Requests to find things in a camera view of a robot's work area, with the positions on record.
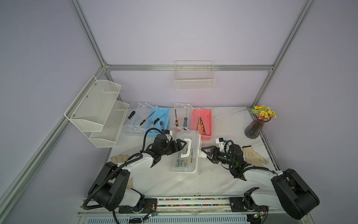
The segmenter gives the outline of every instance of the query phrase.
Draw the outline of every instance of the pink plastic tray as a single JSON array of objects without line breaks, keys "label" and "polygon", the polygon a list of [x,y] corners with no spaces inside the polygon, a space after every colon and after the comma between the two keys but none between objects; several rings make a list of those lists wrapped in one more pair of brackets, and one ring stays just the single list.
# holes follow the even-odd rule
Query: pink plastic tray
[{"label": "pink plastic tray", "polygon": [[[203,121],[206,135],[203,134],[201,125],[198,123],[199,116]],[[209,141],[213,136],[213,116],[211,110],[207,109],[195,109],[193,110],[192,129],[197,130],[201,135],[203,141]]]}]

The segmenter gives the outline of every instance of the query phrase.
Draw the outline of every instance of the vent grille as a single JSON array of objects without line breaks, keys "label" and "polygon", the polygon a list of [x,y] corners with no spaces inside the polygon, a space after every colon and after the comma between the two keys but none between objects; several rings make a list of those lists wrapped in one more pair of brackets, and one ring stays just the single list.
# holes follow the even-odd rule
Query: vent grille
[{"label": "vent grille", "polygon": [[[119,223],[127,224],[129,219],[127,216],[117,216]],[[145,220],[144,223],[215,223],[215,224],[249,224],[246,215],[160,215],[151,219]],[[87,224],[111,224],[115,223],[111,216],[95,216],[87,219]]]}]

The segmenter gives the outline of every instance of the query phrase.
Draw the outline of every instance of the white handle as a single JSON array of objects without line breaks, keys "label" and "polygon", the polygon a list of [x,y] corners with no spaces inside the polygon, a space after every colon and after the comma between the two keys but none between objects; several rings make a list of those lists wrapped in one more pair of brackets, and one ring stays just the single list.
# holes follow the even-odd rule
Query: white handle
[{"label": "white handle", "polygon": [[180,158],[186,158],[190,155],[190,151],[192,149],[192,139],[191,138],[184,138],[184,141],[188,142],[188,150],[187,153],[181,154]]}]

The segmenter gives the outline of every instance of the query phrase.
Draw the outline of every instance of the white wall panel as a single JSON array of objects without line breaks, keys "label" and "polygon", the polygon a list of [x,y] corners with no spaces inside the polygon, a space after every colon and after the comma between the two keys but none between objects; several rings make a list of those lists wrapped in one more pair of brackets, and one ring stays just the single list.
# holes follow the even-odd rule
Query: white wall panel
[{"label": "white wall panel", "polygon": [[320,199],[316,224],[356,223],[358,1],[317,0],[260,105],[277,118],[264,130],[282,169]]},{"label": "white wall panel", "polygon": [[99,63],[67,0],[2,1],[0,21],[2,197]]},{"label": "white wall panel", "polygon": [[5,224],[72,224],[107,154],[70,123]]},{"label": "white wall panel", "polygon": [[273,64],[304,0],[81,0],[110,64]]},{"label": "white wall panel", "polygon": [[121,99],[173,107],[174,103],[193,106],[250,106],[266,71],[215,71],[214,90],[175,90],[174,71],[112,71],[121,84]]}]

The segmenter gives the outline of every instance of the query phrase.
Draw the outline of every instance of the glass vase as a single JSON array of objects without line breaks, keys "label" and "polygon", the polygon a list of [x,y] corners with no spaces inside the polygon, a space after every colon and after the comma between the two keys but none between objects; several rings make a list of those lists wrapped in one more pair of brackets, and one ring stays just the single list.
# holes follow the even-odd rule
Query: glass vase
[{"label": "glass vase", "polygon": [[245,135],[248,138],[255,139],[260,135],[262,131],[263,125],[268,122],[258,119],[257,117],[253,120],[246,128],[245,128]]}]

